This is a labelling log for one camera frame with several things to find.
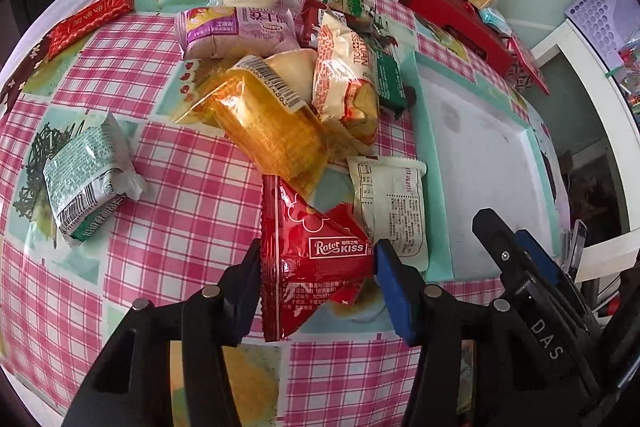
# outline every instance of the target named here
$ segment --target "red stick package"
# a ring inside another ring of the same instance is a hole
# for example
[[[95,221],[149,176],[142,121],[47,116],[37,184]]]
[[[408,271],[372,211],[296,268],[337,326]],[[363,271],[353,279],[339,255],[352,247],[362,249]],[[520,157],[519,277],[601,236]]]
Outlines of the red stick package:
[[[279,176],[263,176],[262,186],[262,329],[271,342],[297,331],[326,300],[352,301],[374,258],[347,206],[322,214]]]
[[[99,0],[59,22],[49,34],[49,60],[103,24],[131,10],[133,0]]]

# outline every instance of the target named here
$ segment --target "tablecloth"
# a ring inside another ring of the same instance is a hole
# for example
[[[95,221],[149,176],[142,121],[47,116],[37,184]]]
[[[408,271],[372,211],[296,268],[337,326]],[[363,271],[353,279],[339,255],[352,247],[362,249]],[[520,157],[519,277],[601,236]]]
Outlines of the tablecloth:
[[[469,82],[483,77],[527,120],[526,106],[482,60],[417,32],[400,4],[368,1],[405,53],[427,55]],[[34,74],[0,128],[0,362],[62,413],[134,299],[164,305],[187,298],[217,282],[260,233],[261,180],[248,159],[219,129],[172,123],[171,110],[193,86],[199,64],[181,62],[173,9],[154,3],[160,1],[136,0],[136,12]],[[149,190],[71,250],[50,229],[38,168],[52,144],[107,111],[123,127]],[[409,115],[383,116],[375,149],[415,157]],[[502,289],[494,279],[443,286],[476,303]],[[303,329],[265,346],[258,309],[246,342],[276,349],[278,360],[266,357],[277,366],[279,398],[265,425],[397,425],[419,351],[396,337],[383,306],[377,313],[372,327],[358,315],[340,331]]]

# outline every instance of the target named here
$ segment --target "checkered tablecloth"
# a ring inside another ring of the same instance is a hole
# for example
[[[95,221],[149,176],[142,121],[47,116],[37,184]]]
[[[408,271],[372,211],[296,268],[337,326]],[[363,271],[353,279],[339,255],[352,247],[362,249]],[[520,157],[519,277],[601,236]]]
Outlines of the checkered tablecloth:
[[[415,34],[408,9],[390,0],[369,1]],[[101,27],[63,69],[52,95],[23,93],[0,127],[0,311],[7,346],[0,360],[62,412],[102,346],[107,303],[128,307],[140,296],[156,305],[183,300],[217,282],[260,233],[261,179],[244,154],[222,133],[158,118],[181,58],[173,25],[171,15],[134,12]],[[417,49],[470,82],[478,72],[502,90],[481,61],[460,60],[419,34]],[[95,267],[95,278],[88,269],[71,276],[78,265],[71,256],[26,251],[30,239],[13,203],[36,134],[56,122],[106,111],[130,123],[132,161],[148,192],[142,201],[126,201],[103,226],[100,248],[83,259]],[[376,153],[415,157],[409,115],[398,121],[382,117]],[[501,291],[498,280],[444,287],[482,304]],[[252,339],[260,332],[258,314]],[[289,365],[280,375],[286,397],[277,418],[284,425],[399,422],[417,364],[415,349],[373,335],[362,341],[294,339],[286,351]]]

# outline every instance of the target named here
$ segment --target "screw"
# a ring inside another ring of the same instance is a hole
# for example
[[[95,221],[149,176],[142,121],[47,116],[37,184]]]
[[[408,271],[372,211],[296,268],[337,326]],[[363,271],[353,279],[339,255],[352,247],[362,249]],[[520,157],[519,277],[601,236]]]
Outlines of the screw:
[[[131,305],[131,307],[133,309],[135,309],[135,311],[139,312],[140,310],[145,309],[147,306],[149,306],[149,304],[151,304],[151,301],[149,299],[145,299],[145,298],[138,298],[136,300],[133,301],[133,304]]]
[[[437,299],[442,295],[442,288],[436,284],[428,284],[424,287],[424,294],[432,299]]]
[[[508,312],[511,305],[504,299],[495,299],[494,308],[499,312]]]
[[[217,284],[209,284],[202,289],[202,296],[207,299],[220,295],[220,286]]]

